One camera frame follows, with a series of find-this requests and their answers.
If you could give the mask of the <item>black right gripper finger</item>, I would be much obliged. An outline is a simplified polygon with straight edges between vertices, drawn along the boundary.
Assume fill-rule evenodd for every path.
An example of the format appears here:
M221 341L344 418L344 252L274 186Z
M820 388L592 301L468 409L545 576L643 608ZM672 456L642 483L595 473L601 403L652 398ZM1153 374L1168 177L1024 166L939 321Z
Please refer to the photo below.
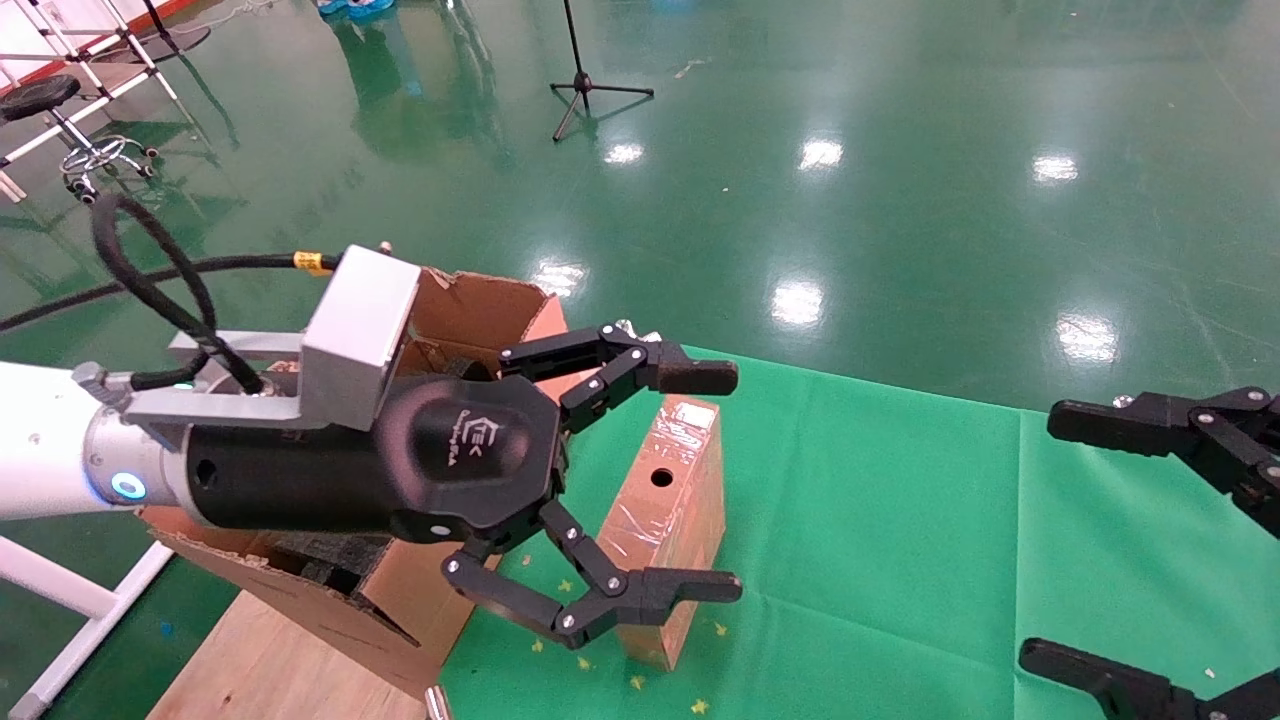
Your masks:
M1172 456L1279 533L1279 398L1242 387L1207 398L1143 392L1112 405L1060 400L1047 432L1066 442L1147 457Z
M1043 638L1023 641L1020 667L1091 694L1107 719L1276 719L1274 669L1203 700L1169 678Z

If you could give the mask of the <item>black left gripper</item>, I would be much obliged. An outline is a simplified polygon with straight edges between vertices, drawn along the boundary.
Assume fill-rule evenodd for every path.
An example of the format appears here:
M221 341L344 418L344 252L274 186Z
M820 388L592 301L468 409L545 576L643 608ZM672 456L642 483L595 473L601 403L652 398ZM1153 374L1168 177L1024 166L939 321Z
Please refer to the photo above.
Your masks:
M681 603L742 597L731 571L620 569L553 500L563 488L561 429L580 433L641 389L730 396L736 363L696 360L682 345L613 324L509 346L498 363L503 377L518 377L396 380L369 430L195 427L186 450L191 512L239 530L467 539L442 564L452 588L570 650L618 625L660 626ZM535 386L582 372L559 406ZM586 583L570 605L485 564L493 547L513 548L538 529Z

